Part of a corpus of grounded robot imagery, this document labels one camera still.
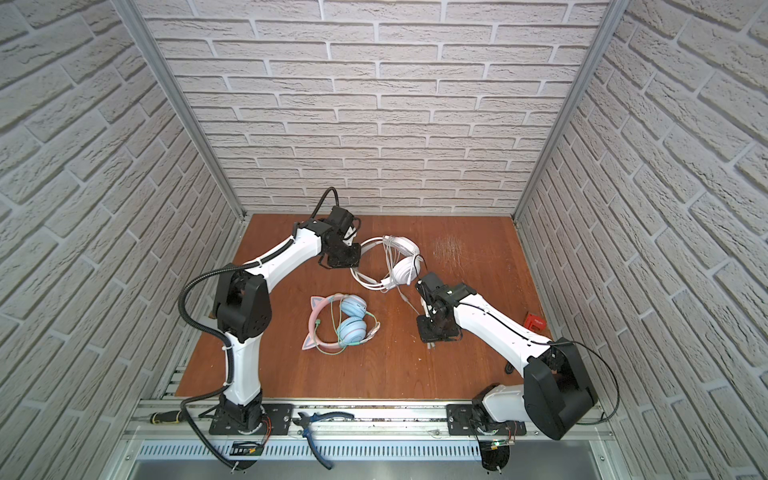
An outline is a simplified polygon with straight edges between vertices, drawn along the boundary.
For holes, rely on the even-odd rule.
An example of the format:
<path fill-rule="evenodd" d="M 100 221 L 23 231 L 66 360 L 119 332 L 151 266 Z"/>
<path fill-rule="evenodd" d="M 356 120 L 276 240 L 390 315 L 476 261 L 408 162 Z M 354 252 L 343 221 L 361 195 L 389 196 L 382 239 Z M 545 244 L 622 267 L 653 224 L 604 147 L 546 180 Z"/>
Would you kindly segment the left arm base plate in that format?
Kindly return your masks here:
<path fill-rule="evenodd" d="M 285 436 L 292 426 L 293 404 L 261 403 L 239 408 L 217 405 L 208 433 L 211 435 L 261 435 L 271 427 L 272 436 Z"/>

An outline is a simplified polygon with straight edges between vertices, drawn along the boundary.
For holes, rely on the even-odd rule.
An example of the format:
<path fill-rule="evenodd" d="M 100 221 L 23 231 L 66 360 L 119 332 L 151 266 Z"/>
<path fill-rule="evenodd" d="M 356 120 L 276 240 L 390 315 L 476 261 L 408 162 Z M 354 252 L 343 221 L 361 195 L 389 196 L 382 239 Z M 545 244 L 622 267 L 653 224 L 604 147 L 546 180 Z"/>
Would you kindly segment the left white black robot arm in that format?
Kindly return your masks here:
<path fill-rule="evenodd" d="M 272 319 L 270 293 L 286 276 L 317 257 L 327 269 L 359 265 L 361 245 L 354 238 L 361 220 L 334 206 L 328 216 L 294 224 L 291 235 L 247 264 L 230 264 L 218 280 L 213 314 L 224 335 L 226 380 L 217 413 L 253 431 L 262 421 L 258 377 L 260 342 Z"/>

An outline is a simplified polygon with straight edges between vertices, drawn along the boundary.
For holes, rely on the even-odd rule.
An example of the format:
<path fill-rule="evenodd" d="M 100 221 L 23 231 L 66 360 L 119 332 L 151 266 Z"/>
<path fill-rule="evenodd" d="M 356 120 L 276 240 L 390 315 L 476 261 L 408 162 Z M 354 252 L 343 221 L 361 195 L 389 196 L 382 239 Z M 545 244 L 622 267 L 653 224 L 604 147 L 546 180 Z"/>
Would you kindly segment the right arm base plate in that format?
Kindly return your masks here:
<path fill-rule="evenodd" d="M 481 405 L 453 403 L 446 406 L 448 431 L 451 436 L 524 436 L 526 425 L 521 421 L 496 421 Z"/>

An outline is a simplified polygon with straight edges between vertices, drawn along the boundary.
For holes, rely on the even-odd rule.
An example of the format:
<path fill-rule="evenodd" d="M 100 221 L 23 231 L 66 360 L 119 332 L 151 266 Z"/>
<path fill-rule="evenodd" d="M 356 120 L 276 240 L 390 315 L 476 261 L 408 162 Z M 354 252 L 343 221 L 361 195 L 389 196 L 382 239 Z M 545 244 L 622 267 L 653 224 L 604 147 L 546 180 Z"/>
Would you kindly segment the pink blue cat-ear headphones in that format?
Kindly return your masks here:
<path fill-rule="evenodd" d="M 371 341 L 378 333 L 381 324 L 371 312 L 367 310 L 367 303 L 357 295 L 334 294 L 328 297 L 312 296 L 310 298 L 311 314 L 308 319 L 308 334 L 302 344 L 304 351 L 317 349 L 326 355 L 337 355 L 347 347 L 363 345 Z M 324 342 L 317 334 L 317 328 L 321 323 L 319 315 L 334 304 L 339 307 L 340 323 L 332 324 L 337 340 Z"/>

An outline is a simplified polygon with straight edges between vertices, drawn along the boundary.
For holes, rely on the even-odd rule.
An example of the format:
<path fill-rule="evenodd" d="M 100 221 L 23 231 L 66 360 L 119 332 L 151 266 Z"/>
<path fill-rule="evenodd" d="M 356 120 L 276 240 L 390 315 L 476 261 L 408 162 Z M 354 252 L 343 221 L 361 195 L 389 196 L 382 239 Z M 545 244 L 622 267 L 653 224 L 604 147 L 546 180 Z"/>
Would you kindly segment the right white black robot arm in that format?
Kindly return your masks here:
<path fill-rule="evenodd" d="M 561 439 L 597 403 L 598 395 L 576 344 L 551 340 L 513 321 L 472 287 L 449 286 L 435 273 L 416 282 L 424 313 L 417 317 L 424 343 L 453 340 L 468 331 L 499 353 L 523 383 L 487 388 L 473 400 L 480 427 L 531 422 Z"/>

